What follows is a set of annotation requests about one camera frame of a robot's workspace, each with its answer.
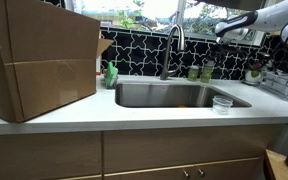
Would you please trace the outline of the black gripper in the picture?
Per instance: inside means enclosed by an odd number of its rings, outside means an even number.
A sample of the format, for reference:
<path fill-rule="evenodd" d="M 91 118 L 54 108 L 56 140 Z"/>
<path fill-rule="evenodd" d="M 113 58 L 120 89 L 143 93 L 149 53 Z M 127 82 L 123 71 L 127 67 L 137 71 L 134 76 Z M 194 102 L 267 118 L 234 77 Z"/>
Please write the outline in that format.
<path fill-rule="evenodd" d="M 216 61 L 221 62 L 227 53 L 241 55 L 243 59 L 248 59 L 247 53 L 237 47 L 227 44 L 216 44 L 214 46 L 213 57 Z"/>

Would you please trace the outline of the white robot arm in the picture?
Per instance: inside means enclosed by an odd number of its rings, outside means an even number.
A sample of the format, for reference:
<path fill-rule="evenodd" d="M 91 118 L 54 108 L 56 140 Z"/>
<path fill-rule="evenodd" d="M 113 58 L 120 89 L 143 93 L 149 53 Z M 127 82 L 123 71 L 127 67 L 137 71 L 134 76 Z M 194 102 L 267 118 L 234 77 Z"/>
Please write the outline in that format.
<path fill-rule="evenodd" d="M 280 32 L 282 43 L 288 46 L 288 0 L 254 10 L 226 20 L 215 26 L 218 44 L 242 40 L 249 30 Z"/>

